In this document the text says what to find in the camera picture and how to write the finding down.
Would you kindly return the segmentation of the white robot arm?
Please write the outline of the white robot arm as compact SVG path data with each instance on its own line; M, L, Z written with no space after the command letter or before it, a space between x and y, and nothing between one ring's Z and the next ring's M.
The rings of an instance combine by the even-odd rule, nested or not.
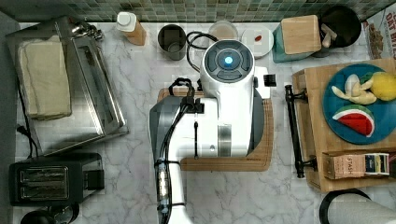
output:
M149 111L148 131L154 160L159 224L192 224L187 214L181 161L241 158L253 152L263 134L264 85L251 50L238 40L213 43L200 66L203 96L189 79L184 96L170 92Z

